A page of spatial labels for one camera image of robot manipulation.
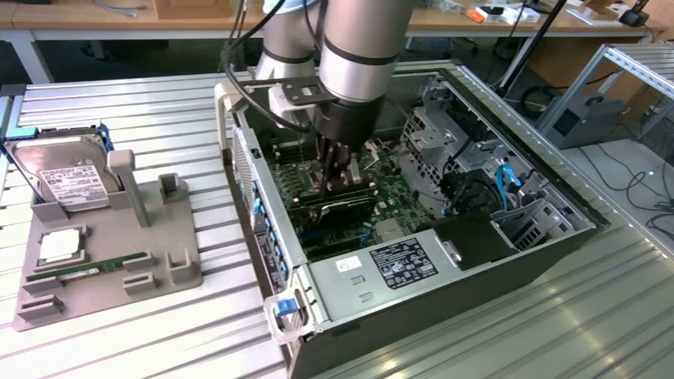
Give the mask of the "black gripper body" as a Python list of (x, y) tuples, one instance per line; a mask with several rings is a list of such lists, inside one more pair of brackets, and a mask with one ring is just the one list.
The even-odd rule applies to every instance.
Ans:
[(325, 153), (328, 147), (336, 144), (348, 147), (350, 152), (361, 149), (373, 134), (382, 102), (384, 98), (378, 97), (365, 103), (337, 100), (317, 104), (313, 125), (320, 153)]

